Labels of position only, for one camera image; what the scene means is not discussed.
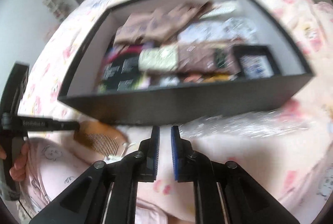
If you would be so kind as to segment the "person's left hand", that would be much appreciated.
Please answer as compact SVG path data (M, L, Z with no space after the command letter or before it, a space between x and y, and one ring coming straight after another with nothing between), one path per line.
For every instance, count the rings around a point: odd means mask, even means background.
M29 144L25 142L21 148L21 151L14 161L13 166L10 169L10 176L16 182L22 182L25 180L26 171L25 166L28 160Z

